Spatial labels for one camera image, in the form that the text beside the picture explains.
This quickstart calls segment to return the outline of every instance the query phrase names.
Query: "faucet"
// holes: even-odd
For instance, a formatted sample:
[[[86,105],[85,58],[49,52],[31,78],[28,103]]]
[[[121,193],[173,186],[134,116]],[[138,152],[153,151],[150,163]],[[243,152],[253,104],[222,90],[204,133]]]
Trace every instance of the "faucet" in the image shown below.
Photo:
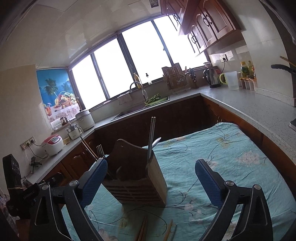
[[[148,99],[147,92],[146,92],[146,90],[144,90],[143,85],[142,85],[140,82],[138,82],[138,81],[134,81],[134,82],[131,83],[129,93],[131,93],[131,86],[132,86],[133,84],[136,84],[136,83],[140,84],[140,86],[141,86],[141,88],[142,88],[142,95],[143,95],[145,101],[147,101],[147,99]]]

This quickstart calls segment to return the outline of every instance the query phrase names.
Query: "utensil holder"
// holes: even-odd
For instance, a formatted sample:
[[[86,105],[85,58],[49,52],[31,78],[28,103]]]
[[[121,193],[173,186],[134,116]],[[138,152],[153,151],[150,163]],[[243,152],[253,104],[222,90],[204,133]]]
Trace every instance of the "utensil holder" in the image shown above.
[[[114,180],[103,181],[104,187],[122,204],[165,206],[168,188],[154,152],[147,163],[147,152],[119,139],[106,158],[108,172]]]

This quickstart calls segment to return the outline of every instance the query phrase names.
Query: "bottle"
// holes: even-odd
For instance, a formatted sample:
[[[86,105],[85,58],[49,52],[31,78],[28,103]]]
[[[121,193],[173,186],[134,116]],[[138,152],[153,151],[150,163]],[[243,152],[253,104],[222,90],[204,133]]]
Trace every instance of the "bottle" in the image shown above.
[[[249,70],[250,78],[253,79],[255,71],[254,71],[254,65],[252,64],[252,62],[250,60],[248,61],[248,70]]]
[[[242,71],[242,76],[246,77],[249,75],[249,69],[248,66],[246,65],[246,62],[241,62],[241,71]]]
[[[137,82],[140,82],[140,83],[141,83],[141,81],[140,81],[140,78],[139,78],[139,76],[138,76],[136,73],[134,73],[134,79],[135,79],[135,81],[137,81]],[[140,85],[140,84],[138,84],[138,83],[136,83],[136,84],[137,84],[138,88],[139,88],[139,89],[141,89],[141,85]]]
[[[150,85],[150,84],[152,84],[152,81],[151,81],[151,79],[149,78],[149,75],[146,73],[146,77],[148,78],[148,84]]]

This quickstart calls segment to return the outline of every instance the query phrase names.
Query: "dish towel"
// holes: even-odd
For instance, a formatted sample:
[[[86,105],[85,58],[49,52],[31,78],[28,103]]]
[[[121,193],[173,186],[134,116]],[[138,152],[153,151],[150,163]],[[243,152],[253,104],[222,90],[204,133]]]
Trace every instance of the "dish towel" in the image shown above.
[[[133,100],[133,99],[131,98],[131,94],[130,94],[129,92],[120,95],[119,97],[117,97],[117,99],[118,99],[118,103],[119,103],[119,105],[124,104],[124,103],[126,103],[126,102],[129,102],[129,101],[132,101],[132,100]]]

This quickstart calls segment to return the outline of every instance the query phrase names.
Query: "teal bedsheet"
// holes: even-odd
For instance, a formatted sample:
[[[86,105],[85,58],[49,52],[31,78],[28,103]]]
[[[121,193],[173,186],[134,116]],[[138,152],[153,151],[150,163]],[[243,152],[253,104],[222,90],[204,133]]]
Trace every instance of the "teal bedsheet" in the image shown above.
[[[265,194],[273,224],[274,240],[280,240],[296,218],[296,202],[286,182],[270,160],[235,124],[215,126],[159,143],[154,149],[168,186],[165,208],[119,203],[103,185],[85,208],[104,241],[132,241],[148,216],[147,240],[163,240],[171,219],[177,224],[174,240],[199,240],[213,220],[211,205],[196,177],[195,161],[203,158],[224,180],[252,187]],[[242,205],[237,206],[224,240],[231,237]],[[73,240],[79,240],[66,207],[62,213]]]

